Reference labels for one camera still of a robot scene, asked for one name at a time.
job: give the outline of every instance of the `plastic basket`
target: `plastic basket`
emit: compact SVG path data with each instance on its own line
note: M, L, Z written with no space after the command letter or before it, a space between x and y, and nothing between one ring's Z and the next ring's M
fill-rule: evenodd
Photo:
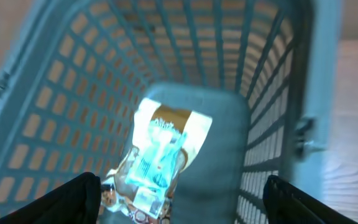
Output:
M270 174L320 198L338 6L37 1L0 71L0 217L116 167L145 96L214 119L180 177L175 223L267 222Z

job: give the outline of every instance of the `wooden surface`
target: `wooden surface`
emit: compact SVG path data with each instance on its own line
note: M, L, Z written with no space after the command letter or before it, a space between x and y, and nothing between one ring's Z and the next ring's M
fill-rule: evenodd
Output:
M358 221L358 41L341 44L324 202Z

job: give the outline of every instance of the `laundry basket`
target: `laundry basket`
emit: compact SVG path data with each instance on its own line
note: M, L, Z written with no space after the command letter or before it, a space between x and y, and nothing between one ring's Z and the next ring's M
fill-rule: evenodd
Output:
M180 177L174 223L266 223L270 174L320 198L338 6L36 1L0 71L0 217L117 167L143 97L213 117Z

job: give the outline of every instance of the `basket handle hinge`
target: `basket handle hinge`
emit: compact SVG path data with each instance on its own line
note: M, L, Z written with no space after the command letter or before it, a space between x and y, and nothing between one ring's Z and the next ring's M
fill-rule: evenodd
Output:
M313 118L301 118L295 128L295 136L296 136L296 151L295 154L304 158L307 154L312 152L324 151L325 147L320 146L313 140L307 141L306 134L310 132L314 127L314 119Z
M0 97L2 97L4 92L7 90L8 81L9 81L10 77L11 77L10 74L8 74L7 72L4 72L2 77L0 78Z

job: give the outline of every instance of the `food wrapper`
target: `food wrapper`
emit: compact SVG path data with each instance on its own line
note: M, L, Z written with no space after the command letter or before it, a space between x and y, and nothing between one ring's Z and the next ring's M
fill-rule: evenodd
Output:
M102 204L135 223L167 216L179 173L194 161L211 124L209 116L144 98L134 116L132 147L103 182Z

